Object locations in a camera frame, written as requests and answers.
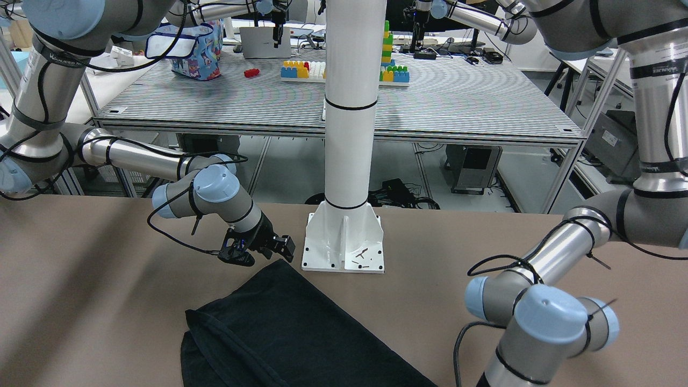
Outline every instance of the red block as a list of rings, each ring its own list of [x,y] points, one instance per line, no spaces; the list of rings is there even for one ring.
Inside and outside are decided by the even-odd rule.
[[[258,70],[258,69],[246,70],[246,71],[244,72],[244,76],[245,76],[246,78],[252,78],[252,77],[254,77],[254,76],[258,75],[258,74],[260,74],[260,70]]]

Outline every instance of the desk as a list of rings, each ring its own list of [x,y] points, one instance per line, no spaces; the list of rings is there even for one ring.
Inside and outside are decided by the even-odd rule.
[[[279,233],[303,246],[313,207],[262,208]],[[181,386],[184,310],[228,295],[268,262],[257,257],[256,267],[242,268],[189,251],[147,227],[150,210],[149,200],[128,198],[0,202],[0,385]],[[466,271],[496,253],[524,253],[560,218],[376,211],[385,229],[386,274],[299,272],[421,373],[453,386],[454,341],[475,320],[463,302]],[[154,222],[208,248],[217,247],[226,227],[208,216],[192,238],[192,218]],[[618,297],[621,334],[603,351],[567,360],[552,387],[685,386],[686,263],[621,243],[596,256],[613,270],[584,259],[559,287],[575,296]],[[300,263],[297,253],[294,267]],[[466,386],[475,385],[501,334],[469,331],[460,357]]]
[[[579,128],[514,65],[471,66],[461,58],[417,61],[408,65],[411,86],[381,87],[376,140],[480,145],[528,145],[581,149]],[[302,50],[302,61],[324,61],[322,51]],[[134,82],[94,120],[110,129],[206,134],[244,134],[322,138],[324,84],[279,79],[282,61],[245,60],[224,51],[222,76],[198,82],[160,63]],[[257,67],[261,75],[244,78]],[[549,212],[575,158],[555,179],[544,203]]]

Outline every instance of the striped metal surface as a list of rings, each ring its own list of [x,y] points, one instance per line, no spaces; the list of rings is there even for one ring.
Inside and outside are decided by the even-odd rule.
[[[582,139],[579,128],[510,63],[472,66],[460,57],[394,58],[409,66],[411,86],[380,87],[378,139],[566,147]],[[323,61],[325,52],[302,50],[292,59]],[[95,120],[129,129],[324,135],[324,84],[281,81],[281,60],[245,60],[225,51],[220,63],[222,76],[209,82],[177,75],[169,63],[159,63]],[[244,70],[254,67],[261,74],[245,78]]]
[[[614,64],[613,59],[603,59],[594,57],[590,61],[590,69],[596,72],[601,78],[606,78],[609,74],[609,70],[612,69],[612,64]],[[616,75],[615,86],[622,92],[626,93],[630,98],[633,98],[633,81],[631,80],[631,63],[625,60],[619,69],[619,73]]]

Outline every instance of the monitor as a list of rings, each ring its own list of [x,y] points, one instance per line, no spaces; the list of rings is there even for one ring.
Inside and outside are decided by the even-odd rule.
[[[386,18],[389,21],[390,31],[409,33],[413,31],[413,14],[409,11],[413,3],[414,0],[387,0]],[[495,14],[499,8],[499,4],[495,0],[487,0],[473,6],[491,14]],[[430,17],[425,25],[425,32],[444,32],[469,28],[472,27],[447,18],[435,19]]]

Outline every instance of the pole base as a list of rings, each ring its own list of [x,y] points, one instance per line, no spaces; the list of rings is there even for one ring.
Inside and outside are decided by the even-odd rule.
[[[308,216],[301,261],[304,271],[382,274],[384,257],[380,217],[370,204],[340,210],[322,202]]]

